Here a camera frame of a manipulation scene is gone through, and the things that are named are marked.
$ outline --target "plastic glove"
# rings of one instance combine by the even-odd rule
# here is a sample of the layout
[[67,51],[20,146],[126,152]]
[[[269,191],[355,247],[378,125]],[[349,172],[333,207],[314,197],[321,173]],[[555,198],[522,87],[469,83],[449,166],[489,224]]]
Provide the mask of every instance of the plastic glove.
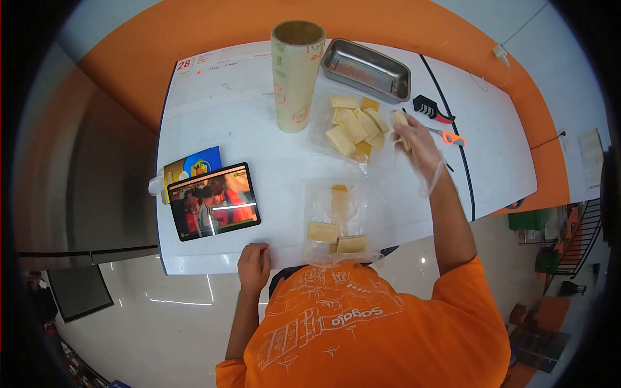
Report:
[[[407,119],[407,125],[400,124],[402,120],[399,115]],[[394,128],[392,139],[396,141],[394,147],[403,151],[410,159],[420,180],[419,195],[428,198],[445,168],[444,156],[435,146],[429,129],[409,114],[393,111],[391,124]],[[406,151],[403,142],[398,140],[407,141],[411,150]]]

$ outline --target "plastic wrap roll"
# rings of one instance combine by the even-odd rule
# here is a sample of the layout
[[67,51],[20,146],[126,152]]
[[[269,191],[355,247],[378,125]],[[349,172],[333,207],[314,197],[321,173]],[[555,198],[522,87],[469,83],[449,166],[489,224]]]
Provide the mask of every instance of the plastic wrap roll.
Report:
[[325,31],[312,22],[290,20],[272,30],[276,123],[285,132],[300,132],[308,123],[324,46]]

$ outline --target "wall outlet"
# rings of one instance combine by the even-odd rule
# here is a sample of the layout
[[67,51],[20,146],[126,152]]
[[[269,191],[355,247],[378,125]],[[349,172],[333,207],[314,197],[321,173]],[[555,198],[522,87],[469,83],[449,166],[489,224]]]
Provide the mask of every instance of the wall outlet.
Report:
[[507,65],[507,67],[510,66],[509,59],[507,58],[507,50],[505,50],[503,46],[496,45],[493,51],[496,58],[500,59],[505,65]]

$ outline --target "hand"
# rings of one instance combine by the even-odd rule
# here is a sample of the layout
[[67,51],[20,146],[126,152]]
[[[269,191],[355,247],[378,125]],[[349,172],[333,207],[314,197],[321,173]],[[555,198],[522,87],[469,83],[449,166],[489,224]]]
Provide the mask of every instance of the hand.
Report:
[[446,162],[435,146],[429,129],[409,114],[405,116],[408,125],[394,124],[392,139],[395,141],[400,138],[406,139],[412,150],[406,152],[401,142],[395,143],[394,148],[403,151],[410,159],[412,166],[422,178],[420,195],[428,197],[438,182]]
[[270,278],[270,244],[252,243],[246,245],[237,262],[237,273],[242,283],[242,292],[252,296],[261,293]]

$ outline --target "video on screen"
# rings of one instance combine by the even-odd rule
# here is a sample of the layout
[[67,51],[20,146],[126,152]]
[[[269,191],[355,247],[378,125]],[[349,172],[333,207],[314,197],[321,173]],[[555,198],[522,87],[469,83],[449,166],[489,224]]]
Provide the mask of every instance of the video on screen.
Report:
[[182,241],[239,229],[258,220],[245,166],[198,177],[171,186],[169,191]]

